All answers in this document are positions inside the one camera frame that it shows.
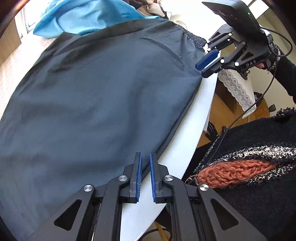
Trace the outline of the person's right hand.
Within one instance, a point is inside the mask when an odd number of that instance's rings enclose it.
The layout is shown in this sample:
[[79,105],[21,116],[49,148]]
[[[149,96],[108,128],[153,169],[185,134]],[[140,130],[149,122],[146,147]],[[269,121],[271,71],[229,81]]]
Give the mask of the person's right hand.
[[258,69],[266,70],[266,63],[265,62],[259,63],[259,64],[255,65],[255,67],[258,68]]

